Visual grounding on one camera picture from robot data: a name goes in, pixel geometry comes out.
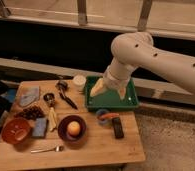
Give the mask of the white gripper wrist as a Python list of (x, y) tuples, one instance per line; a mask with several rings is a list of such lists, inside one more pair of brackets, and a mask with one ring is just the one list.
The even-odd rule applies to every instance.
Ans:
[(129, 73), (119, 71), (118, 69), (112, 69), (110, 66), (107, 67), (103, 74), (103, 79), (99, 78), (96, 84), (90, 91), (90, 96), (94, 97), (104, 93), (107, 88), (118, 90), (118, 94), (121, 100), (125, 98), (126, 86), (129, 82)]

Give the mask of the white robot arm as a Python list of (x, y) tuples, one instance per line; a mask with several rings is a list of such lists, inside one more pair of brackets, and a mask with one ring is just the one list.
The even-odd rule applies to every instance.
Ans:
[(195, 57), (155, 48), (149, 33), (121, 34), (113, 39), (111, 52), (113, 60), (91, 89), (91, 97), (112, 89), (124, 98), (131, 74), (138, 67), (195, 95)]

